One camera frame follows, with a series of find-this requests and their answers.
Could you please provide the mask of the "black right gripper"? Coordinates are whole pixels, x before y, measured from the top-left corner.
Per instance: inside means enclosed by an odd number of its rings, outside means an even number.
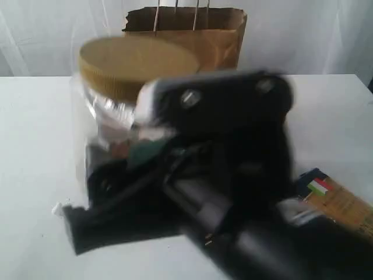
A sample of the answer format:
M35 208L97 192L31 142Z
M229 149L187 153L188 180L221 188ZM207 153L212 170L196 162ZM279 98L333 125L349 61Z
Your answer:
M271 72L215 71L145 84L135 123L179 134L159 154L165 229L187 224L231 237L252 227L291 230L280 204L295 193L285 120L292 105L288 81Z

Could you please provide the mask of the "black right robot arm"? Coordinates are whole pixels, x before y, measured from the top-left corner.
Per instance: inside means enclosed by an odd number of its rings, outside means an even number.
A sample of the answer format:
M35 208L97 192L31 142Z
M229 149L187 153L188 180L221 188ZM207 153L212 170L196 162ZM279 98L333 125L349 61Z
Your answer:
M131 169L87 179L89 207L62 207L76 254L182 231L234 279L371 279L372 243L296 196L285 128L289 83L219 71L143 87L136 120L167 142Z

